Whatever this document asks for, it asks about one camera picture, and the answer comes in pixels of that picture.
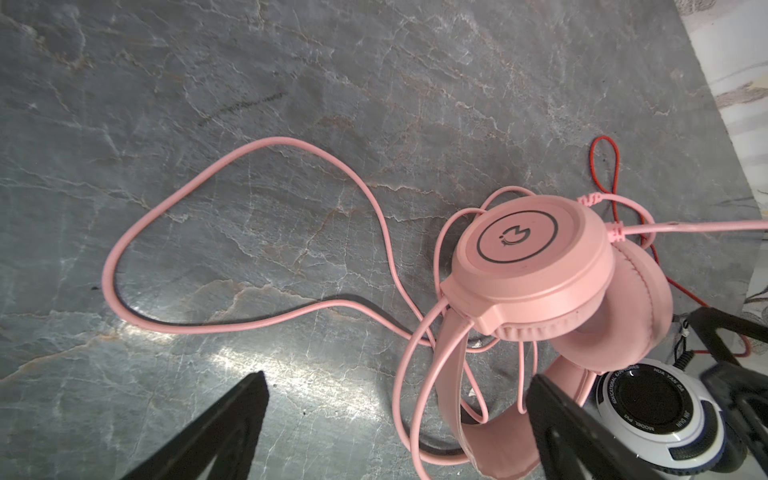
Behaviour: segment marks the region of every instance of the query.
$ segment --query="logo on ear cup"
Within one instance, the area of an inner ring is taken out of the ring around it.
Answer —
[[[514,241],[510,242],[509,240],[506,239],[506,235],[507,235],[507,233],[509,233],[509,232],[511,232],[513,230],[515,231],[515,235],[519,235],[519,234],[522,233],[523,237],[520,240],[514,240]],[[517,245],[518,243],[525,242],[528,239],[528,237],[530,237],[530,236],[531,236],[531,229],[530,228],[526,228],[525,230],[520,231],[520,226],[519,225],[515,225],[514,227],[509,227],[507,230],[504,230],[504,233],[502,233],[502,235],[499,238],[502,239],[502,243],[504,245]]]
[[[480,233],[476,248],[485,261],[517,263],[536,257],[557,235],[554,216],[541,210],[522,210],[491,222]]]

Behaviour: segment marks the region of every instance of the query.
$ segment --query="pink headset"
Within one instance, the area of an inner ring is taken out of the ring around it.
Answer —
[[[349,300],[326,300],[255,322],[186,326],[147,319],[125,306],[114,287],[118,261],[131,241],[166,210],[230,162],[263,147],[286,145],[309,151],[349,175],[373,205],[384,236],[389,268],[396,288],[409,304],[420,324],[411,335],[368,307]],[[504,192],[517,198],[486,210]],[[605,224],[589,207],[602,200],[634,208],[645,224],[624,227],[620,222]],[[464,231],[453,255],[452,272],[442,282],[437,268],[440,246],[451,224],[460,216],[476,217]],[[120,238],[104,265],[101,283],[104,298],[123,320],[162,333],[221,333],[273,325],[323,308],[344,306],[365,313],[409,340],[395,377],[392,414],[403,444],[413,457],[420,478],[429,478],[423,462],[437,465],[472,464],[483,474],[498,480],[520,478],[538,464],[538,451],[523,405],[523,349],[520,348],[518,401],[494,419],[479,387],[467,367],[465,355],[481,353],[499,340],[533,342],[536,370],[536,342],[549,340],[560,356],[544,374],[580,405],[584,404],[596,375],[623,369],[642,359],[670,327],[672,295],[661,268],[644,249],[656,232],[710,232],[765,230],[768,221],[721,223],[655,223],[639,204],[616,194],[590,194],[578,201],[563,197],[535,195],[521,187],[505,187],[493,193],[481,208],[467,208],[454,214],[442,228],[435,248],[433,276],[438,302],[422,315],[397,277],[389,231],[371,190],[352,169],[333,155],[306,142],[288,137],[254,141],[219,159],[179,191],[145,214]],[[646,233],[640,246],[624,241],[627,235]],[[430,325],[438,316],[443,324],[437,340]],[[471,329],[494,340],[479,349],[469,349]],[[418,345],[432,346],[435,356],[416,401],[410,437],[400,416],[402,381]],[[462,373],[478,395],[481,414],[461,400]],[[419,450],[419,430],[432,387],[438,395],[440,412],[450,425],[464,453],[433,455]],[[460,408],[479,424],[460,421]]]

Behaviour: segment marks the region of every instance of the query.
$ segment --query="gray stone floor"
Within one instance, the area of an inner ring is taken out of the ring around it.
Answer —
[[[602,133],[622,149],[621,193],[658,220],[759,216],[671,0],[0,8],[8,480],[120,478],[261,369],[272,396],[251,478],[414,476],[390,412],[405,342],[378,324],[339,310],[247,333],[169,336],[105,308],[99,277],[114,241],[249,140],[296,136],[354,168],[382,203],[403,283],[423,310],[445,218],[506,184],[592,191],[587,150]],[[601,150],[605,178],[611,165]],[[759,238],[666,235],[658,247],[670,276],[736,312]],[[260,317],[345,295],[413,328],[382,247],[349,180],[275,149],[229,166],[153,224],[118,283],[128,304],[168,322]],[[693,307],[676,300],[678,311]],[[472,358],[492,414],[514,401],[515,356],[500,345]],[[407,378],[408,418],[430,358],[420,349]],[[422,431],[428,445],[455,446],[434,403]],[[471,466],[429,470],[478,477]]]

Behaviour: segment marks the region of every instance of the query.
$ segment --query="ear cushion stitching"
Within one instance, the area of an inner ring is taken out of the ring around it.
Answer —
[[[643,351],[645,352],[646,350],[648,350],[648,347],[654,341],[654,298],[650,294],[650,288],[648,288],[648,282],[645,281],[645,279],[643,278],[642,274],[637,269],[637,265],[635,264],[635,262],[633,262],[632,259],[626,253],[622,252],[621,250],[618,250],[618,251],[619,251],[619,253],[621,253],[621,256],[623,256],[624,259],[626,259],[629,262],[629,264],[632,266],[632,270],[634,270],[634,272],[637,274],[637,276],[640,277],[640,280],[642,280],[643,286],[645,287],[645,293],[648,296],[648,302],[650,304],[650,322],[648,323],[647,341],[645,343],[645,347],[643,347]]]

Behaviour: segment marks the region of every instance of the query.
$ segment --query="red string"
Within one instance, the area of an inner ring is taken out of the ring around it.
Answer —
[[[600,181],[598,180],[598,174],[594,170],[594,149],[595,149],[595,147],[597,147],[598,142],[600,140],[605,140],[609,144],[611,144],[611,146],[614,149],[614,156],[616,157],[616,164],[615,164],[615,167],[614,167],[614,184],[613,184],[613,187],[611,188],[611,191],[608,191],[605,187],[603,187],[603,184],[600,183]],[[590,145],[590,147],[589,147],[589,171],[592,173],[592,180],[593,180],[594,184],[597,185],[598,188],[600,189],[600,191],[603,192],[604,194],[617,194],[616,193],[616,187],[617,187],[618,181],[619,181],[619,167],[620,167],[620,165],[621,165],[621,158],[619,157],[619,147],[616,145],[616,142],[614,142],[614,140],[612,138],[608,137],[607,135],[601,135],[600,137],[597,137],[597,138],[595,138],[592,141],[592,145]],[[616,207],[616,202],[611,201],[611,206],[613,207],[613,212],[614,212],[614,222],[618,222],[619,221],[619,213],[618,213],[618,210],[617,210],[617,207]],[[641,215],[640,215],[640,222],[641,223],[645,223],[645,221],[644,221],[644,219],[643,219],[643,217]],[[659,254],[656,251],[656,247],[654,245],[650,246],[650,251],[654,255],[654,260],[656,260],[656,263],[659,263],[661,265],[661,262],[659,261]],[[694,302],[698,303],[699,305],[707,306],[707,307],[709,306],[701,298],[699,298],[698,296],[694,295],[687,288],[685,288],[684,286],[680,285],[678,282],[672,280],[670,277],[667,277],[667,282],[669,282],[671,286],[675,287],[676,289],[678,289],[682,293],[685,293],[686,295],[688,295]],[[736,354],[734,356],[738,357],[738,358],[744,358],[744,357],[749,356],[752,353],[752,347],[750,345],[750,341],[744,335],[739,335],[739,337],[741,338],[741,341],[744,342],[744,353],[738,353],[738,354]],[[709,351],[707,351],[707,350],[694,350],[694,353],[709,353]]]

